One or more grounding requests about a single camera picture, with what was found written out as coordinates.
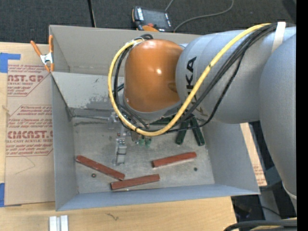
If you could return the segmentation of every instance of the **wooden table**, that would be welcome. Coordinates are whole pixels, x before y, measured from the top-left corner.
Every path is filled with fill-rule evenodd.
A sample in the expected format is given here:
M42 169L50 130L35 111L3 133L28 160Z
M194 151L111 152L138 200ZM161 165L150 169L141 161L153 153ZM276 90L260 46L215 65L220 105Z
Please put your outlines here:
M68 215L70 231L222 231L236 222L230 197L56 212L54 202L0 208L6 231L47 231Z

